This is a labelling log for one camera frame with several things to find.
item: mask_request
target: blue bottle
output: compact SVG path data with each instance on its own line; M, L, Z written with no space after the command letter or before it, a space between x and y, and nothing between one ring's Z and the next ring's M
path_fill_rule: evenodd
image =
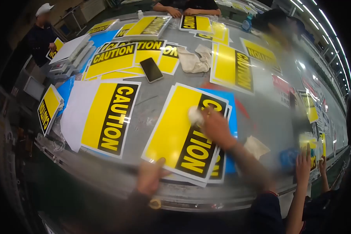
M252 23L251 23L252 17L253 17L253 15L251 13L249 13L247 18L243 21L243 23L242 23L243 31L248 32L248 33L251 31L251 28L252 28Z

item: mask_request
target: hand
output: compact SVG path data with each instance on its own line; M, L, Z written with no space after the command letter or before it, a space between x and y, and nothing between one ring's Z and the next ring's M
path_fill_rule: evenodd
M181 17L182 16L182 14L181 14L181 12L180 11L178 11L176 8L174 8L174 7L168 7L168 12L169 12L169 14L171 15L171 16L173 16L173 18L179 18L179 17Z
M228 121L210 107L201 113L204 118L203 133L225 151L233 147L237 140L230 134Z
M197 15L199 11L197 9L187 8L184 12L184 15Z
M318 161L318 166L320 168L321 176L326 176L326 157L321 156L324 160Z
M159 187L159 179L169 175L171 172L164 170L165 158L160 158L156 163L142 162L139 166L139 176L136 189L149 197Z
M54 43L50 43L48 48L51 49L51 52L55 52L57 50L57 47Z
M311 172L311 148L309 143L307 144L307 147L302 149L300 155L297 156L295 164L298 187L307 189L309 173Z

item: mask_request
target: sleeve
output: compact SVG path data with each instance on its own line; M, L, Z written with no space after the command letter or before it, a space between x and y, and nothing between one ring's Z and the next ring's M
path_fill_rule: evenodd
M206 0L206 10L218 10L219 7L217 6L214 0Z
M173 4L172 0L161 0L159 3L163 6L171 6Z
M257 196L248 213L248 225L252 234L285 234L277 195L268 191Z
M36 51L36 50L44 51L45 49L47 49L49 47L48 42L37 40L33 31L29 32L29 34L27 35L27 40L28 40L29 47L33 51Z

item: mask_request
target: plastic bottle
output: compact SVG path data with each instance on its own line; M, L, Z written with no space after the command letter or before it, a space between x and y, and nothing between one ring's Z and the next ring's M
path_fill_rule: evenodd
M242 23L242 29L245 32L250 32L251 31L251 28L252 28L252 23L251 23L252 17L253 17L253 15L251 13L249 13L247 18Z
M138 19L141 20L143 18L142 10L138 10Z

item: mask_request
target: wall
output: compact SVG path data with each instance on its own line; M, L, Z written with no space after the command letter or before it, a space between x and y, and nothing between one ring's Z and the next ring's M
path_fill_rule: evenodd
M7 35L7 41L11 49L15 49L19 41L27 34L35 23L35 13L38 8L49 3L55 5L51 10L51 23L55 24L65 14L65 10L80 4L83 0L29 0L18 19L13 24L13 28Z

